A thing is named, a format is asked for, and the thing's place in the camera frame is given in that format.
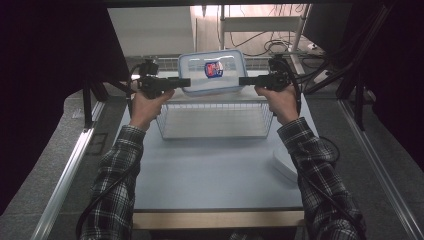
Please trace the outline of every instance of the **black curtain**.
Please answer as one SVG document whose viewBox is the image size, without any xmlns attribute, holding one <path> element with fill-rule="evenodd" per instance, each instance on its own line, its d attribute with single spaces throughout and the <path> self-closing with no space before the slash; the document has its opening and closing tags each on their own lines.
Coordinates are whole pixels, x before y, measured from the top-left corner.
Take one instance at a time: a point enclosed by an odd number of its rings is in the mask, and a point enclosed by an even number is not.
<svg viewBox="0 0 424 240">
<path fill-rule="evenodd" d="M 84 79 L 124 81 L 128 68 L 99 2 L 2 1 L 0 22 L 3 213 L 55 131 L 64 100 Z"/>
<path fill-rule="evenodd" d="M 363 68 L 375 114 L 424 170 L 424 4 L 397 1 Z"/>
</svg>

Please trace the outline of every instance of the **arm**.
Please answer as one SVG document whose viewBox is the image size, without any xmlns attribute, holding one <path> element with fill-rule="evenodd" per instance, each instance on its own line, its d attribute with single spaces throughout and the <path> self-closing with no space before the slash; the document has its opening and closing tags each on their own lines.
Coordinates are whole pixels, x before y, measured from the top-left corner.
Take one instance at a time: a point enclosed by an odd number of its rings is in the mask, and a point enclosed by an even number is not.
<svg viewBox="0 0 424 240">
<path fill-rule="evenodd" d="M 111 150 L 101 160 L 93 183 L 92 200 L 114 183 L 130 166 L 135 166 L 120 184 L 113 188 L 90 212 L 80 239 L 130 239 L 135 200 L 135 182 L 140 172 L 143 139 L 150 122 L 160 114 L 161 105 L 172 97 L 168 91 L 150 100 L 137 93 L 133 100 L 133 116 L 122 127 Z"/>
<path fill-rule="evenodd" d="M 256 88 L 256 91 L 268 99 L 270 110 L 277 114 L 277 120 L 283 125 L 278 134 L 300 173 L 298 185 L 311 239 L 359 239 L 353 225 L 300 176 L 303 173 L 319 190 L 361 223 L 365 231 L 357 204 L 334 170 L 333 153 L 314 136 L 305 119 L 299 118 L 294 89 L 288 87 L 283 92 L 272 92 Z"/>
</svg>

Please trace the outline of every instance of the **clear plastic box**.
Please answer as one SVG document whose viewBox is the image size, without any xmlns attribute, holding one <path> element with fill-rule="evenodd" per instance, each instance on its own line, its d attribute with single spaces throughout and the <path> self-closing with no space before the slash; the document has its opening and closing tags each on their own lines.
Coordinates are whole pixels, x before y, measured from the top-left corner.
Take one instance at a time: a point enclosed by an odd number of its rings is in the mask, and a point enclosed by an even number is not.
<svg viewBox="0 0 424 240">
<path fill-rule="evenodd" d="M 191 97 L 240 91 L 239 77 L 246 77 L 246 64 L 239 50 L 183 54 L 178 59 L 180 78 L 190 78 L 183 88 Z"/>
</svg>

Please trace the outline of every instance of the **label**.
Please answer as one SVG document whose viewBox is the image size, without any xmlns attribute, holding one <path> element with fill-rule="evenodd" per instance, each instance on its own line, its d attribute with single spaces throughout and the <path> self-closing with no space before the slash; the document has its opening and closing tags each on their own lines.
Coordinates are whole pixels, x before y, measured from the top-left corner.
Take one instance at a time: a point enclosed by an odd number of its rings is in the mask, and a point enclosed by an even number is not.
<svg viewBox="0 0 424 240">
<path fill-rule="evenodd" d="M 224 74 L 224 68 L 219 61 L 209 62 L 205 64 L 205 74 L 208 78 L 222 77 Z"/>
</svg>

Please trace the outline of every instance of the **wire basket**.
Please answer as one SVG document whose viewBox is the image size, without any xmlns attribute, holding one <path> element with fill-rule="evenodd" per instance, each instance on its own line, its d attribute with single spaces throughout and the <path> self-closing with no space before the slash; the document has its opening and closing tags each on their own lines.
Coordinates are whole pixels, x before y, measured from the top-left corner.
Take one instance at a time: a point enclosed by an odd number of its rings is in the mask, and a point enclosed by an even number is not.
<svg viewBox="0 0 424 240">
<path fill-rule="evenodd" d="M 162 77 L 178 74 L 178 58 L 155 59 Z M 246 68 L 268 71 L 268 59 L 245 58 Z M 177 89 L 156 120 L 163 139 L 266 138 L 272 118 L 266 99 L 245 87 L 239 93 L 204 98 L 189 98 Z"/>
<path fill-rule="evenodd" d="M 273 114 L 264 102 L 168 103 L 157 123 L 163 139 L 266 138 Z"/>
</svg>

